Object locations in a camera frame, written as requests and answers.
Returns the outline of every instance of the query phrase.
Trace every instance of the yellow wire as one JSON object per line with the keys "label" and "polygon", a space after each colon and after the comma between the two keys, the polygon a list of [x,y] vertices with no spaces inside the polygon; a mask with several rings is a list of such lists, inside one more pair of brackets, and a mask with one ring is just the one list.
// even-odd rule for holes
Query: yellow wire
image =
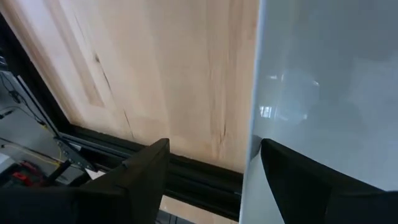
{"label": "yellow wire", "polygon": [[[47,125],[41,125],[42,128],[44,128],[45,130],[47,130],[52,136],[53,133],[48,129]],[[58,157],[58,162],[57,162],[57,166],[59,167],[62,161],[62,153],[61,153],[61,148],[59,146],[58,147],[58,151],[59,151],[59,157]]]}
{"label": "yellow wire", "polygon": [[22,152],[24,152],[24,153],[26,153],[26,154],[28,154],[28,155],[31,155],[31,156],[35,157],[36,159],[39,159],[39,160],[41,160],[41,161],[43,161],[43,162],[46,162],[46,163],[48,163],[48,164],[52,164],[52,165],[55,165],[55,166],[59,166],[59,163],[58,163],[58,162],[52,162],[52,161],[48,161],[48,160],[46,160],[46,159],[43,159],[43,158],[41,158],[40,156],[36,156],[35,154],[29,152],[27,149],[24,149],[23,147],[20,147],[20,146],[17,146],[17,145],[13,145],[13,144],[5,144],[5,145],[3,145],[3,146],[4,146],[4,147],[11,147],[11,148],[14,148],[14,149],[21,150]]}

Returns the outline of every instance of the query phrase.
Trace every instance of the white surface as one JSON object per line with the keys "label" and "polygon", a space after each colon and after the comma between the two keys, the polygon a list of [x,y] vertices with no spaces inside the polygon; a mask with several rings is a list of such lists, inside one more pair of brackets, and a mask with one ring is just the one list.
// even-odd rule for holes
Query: white surface
{"label": "white surface", "polygon": [[0,153],[0,174],[14,163],[15,161],[11,157]]}
{"label": "white surface", "polygon": [[91,171],[91,170],[89,170],[89,169],[85,169],[85,170],[87,171],[87,174],[90,176],[90,178],[91,178],[92,180],[97,179],[98,177],[101,177],[102,175],[105,174],[105,173],[102,172],[102,171],[94,172],[94,171]]}
{"label": "white surface", "polygon": [[245,178],[248,184],[239,222],[284,223],[262,168],[260,154],[250,162]]}
{"label": "white surface", "polygon": [[[271,138],[381,189],[398,190],[398,1],[262,3],[253,136]],[[269,190],[253,192],[250,185],[257,183],[248,175],[254,168],[262,167],[246,171],[244,206],[250,194]],[[251,206],[267,211],[275,203]],[[271,215],[261,213],[256,221],[277,223],[267,222]]]}

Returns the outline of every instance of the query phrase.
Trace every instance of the black metal frame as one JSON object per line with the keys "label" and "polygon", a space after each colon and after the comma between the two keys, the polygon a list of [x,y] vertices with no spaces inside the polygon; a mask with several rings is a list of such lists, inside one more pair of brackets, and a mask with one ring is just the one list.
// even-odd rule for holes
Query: black metal frame
{"label": "black metal frame", "polygon": [[[80,154],[97,169],[110,170],[145,147],[70,124],[2,15],[0,48],[8,69],[51,130],[64,141],[81,146]],[[240,173],[172,154],[165,195],[238,221],[242,184]]]}

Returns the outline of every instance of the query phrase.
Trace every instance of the wooden panel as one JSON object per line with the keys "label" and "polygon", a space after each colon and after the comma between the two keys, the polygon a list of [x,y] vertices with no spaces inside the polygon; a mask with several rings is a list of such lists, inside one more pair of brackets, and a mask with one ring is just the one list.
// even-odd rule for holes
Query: wooden panel
{"label": "wooden panel", "polygon": [[179,214],[180,218],[184,218],[198,224],[237,224],[235,221],[219,215],[210,214],[206,210],[196,208],[187,203],[179,202],[167,196],[163,196],[160,209],[168,211],[171,214]]}
{"label": "wooden panel", "polygon": [[238,172],[257,9],[258,0],[0,1],[71,123],[143,144],[170,138],[173,153]]}

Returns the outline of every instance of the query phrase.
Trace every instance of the wooden board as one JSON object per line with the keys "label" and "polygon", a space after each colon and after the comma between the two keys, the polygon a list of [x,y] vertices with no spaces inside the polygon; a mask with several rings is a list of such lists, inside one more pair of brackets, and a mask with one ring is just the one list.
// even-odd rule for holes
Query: wooden board
{"label": "wooden board", "polygon": [[243,172],[258,0],[2,0],[71,123]]}
{"label": "wooden board", "polygon": [[187,203],[174,200],[168,196],[163,196],[160,209],[171,214],[178,214],[178,217],[200,224],[237,224],[219,215],[211,214],[206,210],[196,208]]}

